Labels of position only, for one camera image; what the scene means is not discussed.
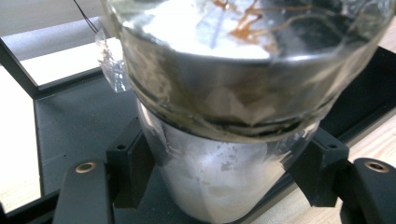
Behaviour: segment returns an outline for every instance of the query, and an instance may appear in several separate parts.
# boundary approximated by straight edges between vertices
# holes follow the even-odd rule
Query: floor
[[[396,42],[394,39],[396,39],[396,20],[393,20],[393,24],[389,28],[386,38],[380,45],[396,52]],[[64,57],[63,60],[60,60],[60,62],[63,63],[57,63],[55,66],[59,66],[57,70],[63,70],[65,74],[74,74],[77,70],[89,69],[90,67],[97,66],[96,57],[94,56],[95,48],[93,45],[84,45],[69,50],[28,59],[22,61],[22,64],[32,74],[38,74],[38,83],[46,83],[58,78],[52,77],[51,67],[46,66],[46,64],[50,63],[51,59],[56,58],[59,62],[59,59]],[[81,58],[88,58],[89,60],[82,61],[80,58],[70,55],[79,55]],[[47,68],[47,73],[43,73],[43,67]],[[0,201],[5,210],[9,212],[40,196],[39,175],[35,147],[33,102],[3,67],[0,67],[0,83],[0,102],[2,102],[0,110],[0,131],[2,131],[2,146],[0,147]],[[394,120],[390,124],[391,128],[396,127],[396,121]],[[391,129],[390,133],[394,137],[396,135],[396,130]],[[296,191],[291,195],[291,201],[288,202],[293,203],[294,200],[297,200],[293,197],[299,197],[298,194],[299,192]],[[255,223],[268,223],[266,220],[268,219],[258,220]],[[279,223],[293,223],[290,220],[287,221],[283,219],[283,221],[284,222]]]

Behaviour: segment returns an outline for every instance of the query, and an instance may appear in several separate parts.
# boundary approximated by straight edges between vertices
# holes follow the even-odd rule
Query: brown liquid
[[[265,17],[264,11],[296,11],[296,10],[309,10],[312,6],[301,6],[301,7],[255,7],[258,0],[254,0],[253,3],[245,10],[243,17],[239,20],[238,25],[234,30],[230,32],[230,35],[246,42],[249,44],[259,44],[259,38],[261,36],[267,36],[270,39],[270,43],[265,44],[263,48],[272,53],[278,53],[277,43],[271,34],[271,32],[276,30],[281,30],[286,28],[290,21],[285,21],[281,25],[273,28],[263,28],[263,29],[252,29],[251,26]],[[228,1],[222,2],[217,0],[214,2],[216,6],[222,7],[224,10],[229,8]]]

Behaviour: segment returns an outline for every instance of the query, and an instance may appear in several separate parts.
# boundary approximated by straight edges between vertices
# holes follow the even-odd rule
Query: black metal frame
[[[370,62],[369,66],[352,82],[352,84],[342,93],[339,100],[335,103],[332,111],[329,115],[323,120],[320,124],[320,127],[325,129],[331,135],[335,136],[339,140],[344,143],[357,141],[363,138],[364,134],[373,129],[374,127],[380,125],[384,118],[387,117],[389,112],[391,112],[396,106],[396,90],[394,86],[396,86],[396,78],[393,73],[396,71],[396,63],[387,63],[394,62],[396,59],[396,55],[385,50],[379,48],[376,52],[374,59]],[[76,90],[84,89],[87,86],[91,85],[99,85],[98,83],[105,83],[105,79],[101,70],[99,68],[93,69],[91,71],[87,71],[81,74],[77,74],[71,77],[63,78],[60,80],[56,80],[49,84],[43,86],[37,86],[35,82],[30,78],[29,74],[25,71],[25,69],[21,66],[16,57],[12,54],[12,52],[7,48],[5,43],[0,39],[0,63],[8,70],[8,72],[14,77],[18,83],[23,87],[23,89],[32,97],[35,103],[35,116],[36,116],[36,125],[37,128],[37,144],[38,144],[38,153],[39,153],[39,164],[40,164],[40,176],[41,176],[41,189],[43,193],[43,197],[36,202],[30,203],[21,209],[17,209],[16,211],[7,214],[8,217],[13,218],[21,218],[30,217],[33,213],[36,214],[36,217],[43,218],[43,214],[38,212],[43,208],[42,211],[48,211],[48,206],[53,206],[52,211],[55,208],[53,202],[57,199],[57,193],[51,193],[53,187],[48,188],[44,183],[46,180],[43,166],[45,161],[42,154],[47,153],[48,151],[43,151],[45,148],[45,144],[43,141],[47,139],[40,138],[41,135],[45,135],[41,130],[41,120],[44,115],[41,115],[42,107],[45,106],[53,106],[52,104],[59,104],[58,101],[46,101],[49,98],[56,98],[58,95],[62,95],[65,91],[73,91],[73,88]],[[116,103],[124,102],[126,98],[130,98],[132,93],[126,93],[124,96],[112,96],[107,99],[108,102],[116,99]],[[125,117],[130,117],[129,119],[120,119],[117,120],[116,123],[120,126],[117,128],[114,134],[110,134],[114,132],[114,130],[110,130],[105,133],[108,134],[108,138],[105,142],[102,142],[102,145],[107,144],[110,145],[112,139],[116,139],[116,136],[120,133],[120,130],[126,126],[127,123],[131,119],[134,119],[134,115],[128,114],[130,111],[134,110],[134,108],[128,108]],[[79,122],[78,117],[71,118],[72,122]],[[93,128],[97,129],[98,125],[93,124]],[[153,176],[150,179],[148,184],[148,191],[152,191],[152,195],[145,196],[146,201],[152,201],[153,198],[158,198],[159,195],[164,195],[167,192],[163,191],[163,183],[160,180],[161,178],[156,174],[155,170],[153,172]],[[293,189],[297,188],[292,178],[289,175],[283,176],[279,182],[270,190],[270,192],[262,199],[261,206],[257,206],[254,208],[247,217],[244,217],[240,220],[240,222],[246,222],[251,220],[254,217],[259,216],[264,211],[266,211],[270,206],[274,203],[281,200],[285,197],[288,192],[291,192]],[[191,221],[187,217],[183,217],[182,213],[178,211],[178,209],[173,205],[169,197],[165,197],[162,199],[162,206],[165,207],[165,210],[171,211],[171,215],[164,214],[162,216],[161,212],[158,216],[158,220],[163,221],[164,217],[168,217],[170,219],[169,223],[183,223],[186,220]],[[144,212],[143,215],[137,215],[137,220],[143,220],[139,218],[146,218],[152,215],[150,211]],[[119,212],[116,214],[119,218],[129,218],[129,215],[124,214],[124,212]]]

